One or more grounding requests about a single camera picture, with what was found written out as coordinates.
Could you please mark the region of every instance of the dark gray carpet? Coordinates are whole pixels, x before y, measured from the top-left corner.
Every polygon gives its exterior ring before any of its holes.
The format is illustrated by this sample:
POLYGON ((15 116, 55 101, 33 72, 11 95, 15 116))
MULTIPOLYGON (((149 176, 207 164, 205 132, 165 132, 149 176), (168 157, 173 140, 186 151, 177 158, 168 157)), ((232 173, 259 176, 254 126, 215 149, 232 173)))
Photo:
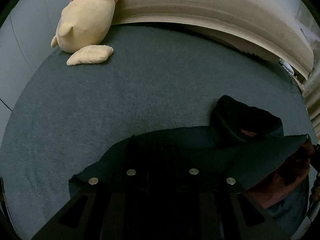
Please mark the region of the dark gray carpet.
POLYGON ((22 92, 0 149, 13 222, 30 239, 68 200, 68 179, 131 135, 209 124, 227 94, 282 119, 285 135, 316 143, 298 88, 278 64, 164 27, 111 28, 115 51, 68 67, 57 49, 22 92))

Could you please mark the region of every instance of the black cloth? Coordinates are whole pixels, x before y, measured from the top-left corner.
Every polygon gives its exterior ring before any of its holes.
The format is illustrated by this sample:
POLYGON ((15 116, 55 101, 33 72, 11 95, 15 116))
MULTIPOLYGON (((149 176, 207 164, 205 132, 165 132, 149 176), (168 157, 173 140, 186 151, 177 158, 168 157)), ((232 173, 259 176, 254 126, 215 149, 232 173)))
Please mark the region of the black cloth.
MULTIPOLYGON (((283 163, 306 138, 284 137, 280 118, 225 95, 212 111, 210 126, 158 130, 113 145, 97 163, 69 180, 70 196, 92 177, 103 181, 110 191, 122 191, 128 169, 142 175, 151 195, 176 191, 190 168, 215 178, 233 177, 248 189, 283 163)), ((304 218, 307 203, 305 179, 268 212, 292 236, 304 218)))

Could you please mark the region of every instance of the plush toy foot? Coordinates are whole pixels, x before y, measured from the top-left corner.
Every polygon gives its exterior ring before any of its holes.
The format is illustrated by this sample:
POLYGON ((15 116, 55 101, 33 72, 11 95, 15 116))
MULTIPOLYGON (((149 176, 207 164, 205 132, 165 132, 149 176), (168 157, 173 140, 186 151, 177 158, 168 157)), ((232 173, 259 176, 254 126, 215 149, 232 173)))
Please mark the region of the plush toy foot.
POLYGON ((57 37, 56 35, 52 38, 52 41, 51 41, 51 47, 54 48, 58 45, 58 41, 57 41, 57 37))
POLYGON ((68 66, 76 64, 101 63, 113 53, 106 45, 88 45, 76 51, 67 61, 68 66))

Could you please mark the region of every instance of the metal bolt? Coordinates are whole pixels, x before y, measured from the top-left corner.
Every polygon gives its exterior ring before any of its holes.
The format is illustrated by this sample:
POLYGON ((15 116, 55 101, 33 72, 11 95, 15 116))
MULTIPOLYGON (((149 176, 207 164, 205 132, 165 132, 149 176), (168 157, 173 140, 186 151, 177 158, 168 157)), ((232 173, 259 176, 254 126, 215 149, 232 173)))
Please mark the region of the metal bolt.
POLYGON ((227 183, 230 185, 234 185, 236 183, 236 180, 234 178, 227 178, 227 183))
POLYGON ((91 179, 89 179, 89 184, 90 185, 96 185, 97 183, 98 183, 98 179, 97 178, 91 178, 91 179))
POLYGON ((197 169, 190 169, 190 170, 189 170, 189 173, 190 173, 191 175, 197 175, 197 174, 199 173, 199 171, 198 171, 197 169))
POLYGON ((133 175, 136 175, 136 170, 134 170, 134 169, 130 169, 130 170, 127 170, 127 175, 129 175, 129 176, 133 176, 133 175))

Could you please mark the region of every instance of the yellow plush toy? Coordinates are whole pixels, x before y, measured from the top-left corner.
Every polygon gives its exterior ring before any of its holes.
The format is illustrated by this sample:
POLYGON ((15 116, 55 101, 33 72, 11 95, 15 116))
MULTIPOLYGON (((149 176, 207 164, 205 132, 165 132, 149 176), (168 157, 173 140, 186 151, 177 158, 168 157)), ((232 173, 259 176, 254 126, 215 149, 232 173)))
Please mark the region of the yellow plush toy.
POLYGON ((112 22, 117 0, 70 0, 61 13, 51 47, 73 53, 67 65, 101 63, 113 48, 99 43, 112 22))

